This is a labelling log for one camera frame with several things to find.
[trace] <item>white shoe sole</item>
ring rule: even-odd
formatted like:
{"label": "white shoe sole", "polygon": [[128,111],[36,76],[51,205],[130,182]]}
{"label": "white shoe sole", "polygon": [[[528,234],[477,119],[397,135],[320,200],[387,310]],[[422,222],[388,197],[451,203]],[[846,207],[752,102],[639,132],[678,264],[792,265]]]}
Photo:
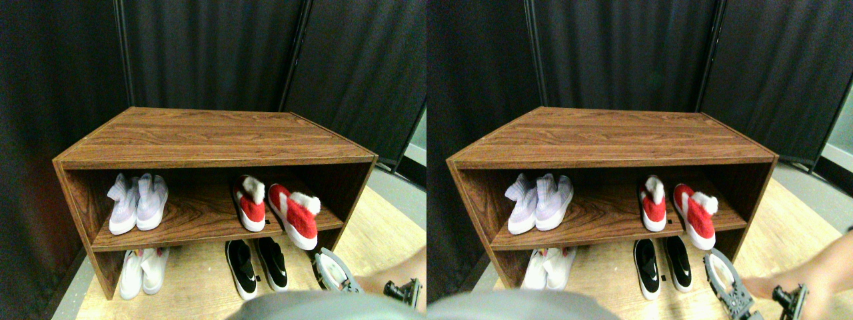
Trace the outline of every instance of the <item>white shoe sole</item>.
{"label": "white shoe sole", "polygon": [[240,222],[243,223],[243,227],[246,228],[246,230],[259,232],[264,229],[264,226],[266,225],[265,218],[258,222],[252,221],[249,219],[249,216],[246,215],[246,212],[243,211],[243,208],[240,207],[240,199],[237,199],[237,194],[234,190],[231,190],[231,198],[234,199],[234,203],[237,205],[237,210],[240,210]]}
{"label": "white shoe sole", "polygon": [[267,275],[267,283],[270,284],[270,288],[275,292],[287,291],[287,288],[290,288],[290,277],[287,278],[287,284],[284,287],[279,287],[276,285],[276,282],[272,281],[272,275],[270,274],[270,269],[266,266],[266,261],[264,260],[263,254],[258,254],[258,259],[261,260],[261,266],[264,268],[264,272]]}
{"label": "white shoe sole", "polygon": [[698,233],[696,233],[696,230],[688,222],[688,216],[684,214],[684,211],[682,211],[682,208],[678,205],[678,201],[676,201],[675,195],[673,195],[672,205],[676,208],[676,211],[678,211],[678,215],[682,216],[682,219],[684,220],[684,225],[687,226],[686,229],[688,232],[688,236],[690,237],[690,242],[693,243],[693,246],[697,247],[699,250],[711,250],[711,248],[714,247],[714,244],[717,243],[717,233],[714,232],[714,235],[711,236],[711,238],[703,238]]}
{"label": "white shoe sole", "polygon": [[640,207],[642,207],[642,224],[643,224],[643,226],[645,226],[646,229],[648,229],[649,231],[652,231],[652,232],[660,232],[661,230],[666,228],[666,215],[664,214],[664,218],[658,222],[652,221],[648,217],[648,213],[646,213],[646,207],[643,206],[642,191],[640,191],[639,197],[640,197]]}
{"label": "white shoe sole", "polygon": [[231,266],[231,252],[230,252],[230,250],[227,250],[227,249],[225,250],[225,258],[227,259],[226,262],[228,263],[228,268],[231,269],[231,278],[234,279],[234,286],[237,287],[237,292],[240,294],[240,297],[243,298],[244,300],[251,300],[252,298],[257,296],[258,295],[258,283],[257,282],[255,282],[255,291],[248,293],[248,292],[246,292],[246,290],[243,290],[243,287],[240,286],[240,282],[237,281],[237,274],[234,273],[234,267]]}
{"label": "white shoe sole", "polygon": [[116,236],[130,231],[134,226],[136,226],[136,212],[133,212],[131,217],[122,223],[114,224],[112,219],[109,220],[109,232]]}
{"label": "white shoe sole", "polygon": [[[165,254],[164,254],[165,257],[163,257],[164,260],[169,261],[169,252],[170,251],[171,250],[165,251]],[[142,276],[142,291],[144,291],[145,294],[157,294],[160,291],[160,289],[163,288],[163,282],[164,281],[165,281],[165,268],[163,269],[163,279],[160,279],[160,282],[158,282],[157,285],[155,285],[151,288],[149,288],[148,286],[145,285],[145,276]]]}
{"label": "white shoe sole", "polygon": [[148,231],[148,230],[157,228],[157,226],[160,225],[160,222],[163,221],[163,211],[165,209],[165,202],[168,199],[169,199],[169,190],[167,190],[165,192],[165,197],[163,198],[163,202],[160,203],[160,209],[157,211],[157,213],[155,213],[154,216],[152,216],[148,220],[137,219],[136,220],[136,227],[142,231]]}
{"label": "white shoe sole", "polygon": [[563,201],[560,209],[558,209],[557,213],[551,216],[551,218],[544,220],[536,219],[536,229],[539,229],[540,231],[548,231],[559,226],[563,222],[563,218],[566,216],[566,209],[569,207],[569,204],[572,203],[574,195],[575,190],[572,189],[572,191],[569,192],[569,197]]}
{"label": "white shoe sole", "polygon": [[278,218],[281,219],[281,222],[284,224],[284,230],[286,231],[285,233],[287,233],[287,237],[290,238],[290,241],[292,241],[293,244],[296,245],[296,247],[298,247],[302,250],[314,250],[314,248],[317,246],[317,237],[316,236],[311,238],[311,239],[302,236],[296,230],[296,228],[293,227],[293,225],[291,225],[287,221],[287,216],[284,214],[281,214],[281,212],[278,210],[278,208],[276,206],[274,206],[272,203],[270,203],[270,208],[272,208],[272,212],[275,213],[276,216],[278,216]]}
{"label": "white shoe sole", "polygon": [[509,230],[509,233],[511,233],[513,235],[523,234],[527,231],[532,230],[533,227],[535,227],[535,226],[536,226],[536,212],[531,212],[531,215],[521,222],[514,223],[512,221],[509,221],[507,223],[507,229]]}

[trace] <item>black slip-on shoe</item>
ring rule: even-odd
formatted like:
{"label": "black slip-on shoe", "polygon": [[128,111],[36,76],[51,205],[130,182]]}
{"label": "black slip-on shoe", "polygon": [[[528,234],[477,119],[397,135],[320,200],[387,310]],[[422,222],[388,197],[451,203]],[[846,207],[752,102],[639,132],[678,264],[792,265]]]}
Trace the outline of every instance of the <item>black slip-on shoe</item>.
{"label": "black slip-on shoe", "polygon": [[255,282],[255,271],[252,267],[252,250],[243,240],[225,242],[225,257],[237,292],[244,300],[258,295],[258,283]]}
{"label": "black slip-on shoe", "polygon": [[660,275],[658,261],[654,254],[654,244],[649,239],[634,242],[634,264],[640,278],[640,290],[646,300],[654,300],[660,294]]}
{"label": "black slip-on shoe", "polygon": [[688,250],[680,236],[671,236],[664,240],[666,258],[672,271],[672,283],[681,292],[689,292],[693,288],[693,272],[690,271]]}
{"label": "black slip-on shoe", "polygon": [[281,247],[272,238],[260,238],[255,242],[261,265],[267,274],[267,282],[273,291],[281,292],[287,290],[290,284],[287,281],[287,270],[284,268],[284,254]]}

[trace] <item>white sneaker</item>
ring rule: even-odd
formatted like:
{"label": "white sneaker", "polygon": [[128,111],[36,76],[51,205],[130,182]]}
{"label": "white sneaker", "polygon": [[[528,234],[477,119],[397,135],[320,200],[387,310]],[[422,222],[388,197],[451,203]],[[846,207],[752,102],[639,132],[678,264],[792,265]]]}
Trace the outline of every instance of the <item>white sneaker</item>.
{"label": "white sneaker", "polygon": [[146,294],[157,294],[163,288],[165,262],[168,259],[168,247],[148,248],[142,253],[142,291]]}
{"label": "white sneaker", "polygon": [[545,262],[543,254],[547,254],[547,252],[545,249],[533,250],[531,262],[527,264],[525,280],[521,283],[521,288],[530,290],[542,290],[545,288],[548,282],[548,273],[543,267],[543,262]]}
{"label": "white sneaker", "polygon": [[136,204],[139,202],[139,188],[136,186],[138,177],[127,182],[124,174],[119,173],[115,184],[107,192],[107,196],[115,201],[113,212],[109,216],[109,231],[121,235],[133,229],[136,225]]}
{"label": "white sneaker", "polygon": [[548,273],[549,290],[562,291],[569,283],[569,273],[572,271],[572,263],[577,255],[577,247],[552,247],[548,249],[548,256],[543,262],[543,269]]}
{"label": "white sneaker", "polygon": [[151,177],[151,173],[139,179],[139,205],[136,207],[136,227],[139,230],[151,230],[163,220],[165,201],[169,198],[169,188],[161,176]]}
{"label": "white sneaker", "polygon": [[139,294],[142,287],[142,250],[128,250],[125,253],[125,265],[121,267],[119,294],[121,299],[131,300]]}
{"label": "white sneaker", "polygon": [[536,185],[527,180],[524,173],[519,174],[513,185],[509,186],[505,195],[515,201],[513,213],[509,215],[507,229],[513,235],[527,232],[536,225],[536,204],[538,195]]}
{"label": "white sneaker", "polygon": [[539,198],[536,206],[536,229],[551,230],[563,222],[575,190],[569,177],[560,176],[560,182],[554,183],[554,175],[550,173],[537,179],[536,183]]}

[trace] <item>wooden floor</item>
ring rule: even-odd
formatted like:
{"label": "wooden floor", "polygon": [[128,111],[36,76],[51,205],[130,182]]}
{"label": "wooden floor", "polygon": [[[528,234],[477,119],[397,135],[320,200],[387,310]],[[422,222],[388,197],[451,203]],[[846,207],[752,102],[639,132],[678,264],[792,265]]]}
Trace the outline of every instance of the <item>wooden floor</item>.
{"label": "wooden floor", "polygon": [[[840,234],[823,218],[775,180],[771,180],[740,255],[734,266],[741,277],[768,276],[788,270],[820,252]],[[640,292],[632,256],[633,242],[582,246],[577,251],[567,291],[587,294],[623,319],[728,319],[705,275],[703,252],[688,244],[693,290],[683,294],[672,285],[670,268],[660,240],[658,264],[666,282],[660,296],[646,301]],[[496,289],[504,288],[499,281]],[[752,308],[766,319],[776,319],[781,307],[773,300],[757,300]],[[853,290],[838,294],[831,319],[850,319]]]}
{"label": "wooden floor", "polygon": [[[290,290],[318,290],[310,261],[287,236],[274,237],[284,251]],[[335,250],[356,276],[395,265],[427,244],[427,233],[406,218],[370,188],[365,188],[350,225]],[[101,286],[92,279],[80,306],[78,319],[220,319],[242,305],[228,264],[225,243],[207,242],[173,247],[166,266],[165,283],[156,295],[140,293],[122,300],[116,289],[112,301],[105,299]],[[255,273],[263,276],[255,251]],[[258,284],[258,294],[272,292],[266,278]]]}

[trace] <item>red slipper with white fur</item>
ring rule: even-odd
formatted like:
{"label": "red slipper with white fur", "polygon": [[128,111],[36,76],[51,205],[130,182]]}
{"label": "red slipper with white fur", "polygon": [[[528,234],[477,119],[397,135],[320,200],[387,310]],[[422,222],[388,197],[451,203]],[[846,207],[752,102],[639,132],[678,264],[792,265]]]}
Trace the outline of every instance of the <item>red slipper with white fur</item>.
{"label": "red slipper with white fur", "polygon": [[270,186],[270,207],[281,218],[287,236],[296,247],[312,250],[317,245],[317,222],[314,217],[320,212],[320,199],[301,192],[292,194],[284,186]]}
{"label": "red slipper with white fur", "polygon": [[649,176],[640,187],[642,204],[642,223],[646,229],[658,232],[666,227],[666,202],[664,201],[664,183],[657,176]]}
{"label": "red slipper with white fur", "polygon": [[243,227],[258,232],[266,225],[264,184],[252,176],[240,176],[231,190]]}
{"label": "red slipper with white fur", "polygon": [[717,213],[717,198],[693,192],[684,183],[676,186],[672,198],[673,205],[685,221],[690,241],[700,250],[711,250],[717,242],[714,223],[711,222],[711,216]]}

